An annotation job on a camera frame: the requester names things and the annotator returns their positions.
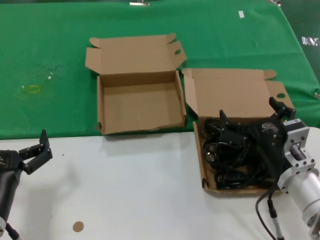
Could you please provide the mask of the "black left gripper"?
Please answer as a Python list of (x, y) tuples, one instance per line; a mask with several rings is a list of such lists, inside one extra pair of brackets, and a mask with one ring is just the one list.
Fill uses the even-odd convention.
[(8, 220), (22, 170), (31, 175), (53, 158), (45, 129), (41, 131), (39, 144), (14, 150), (0, 151), (0, 217)]

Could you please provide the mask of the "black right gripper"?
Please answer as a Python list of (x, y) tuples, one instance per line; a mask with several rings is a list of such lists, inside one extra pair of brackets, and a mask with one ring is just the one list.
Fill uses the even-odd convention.
[(267, 118), (254, 119), (249, 122), (228, 118), (225, 112), (219, 111), (220, 130), (237, 134), (247, 134), (253, 145), (255, 160), (274, 179), (279, 180), (285, 165), (284, 134), (281, 124), (294, 120), (296, 110), (274, 97), (269, 98), (269, 105), (274, 114)]

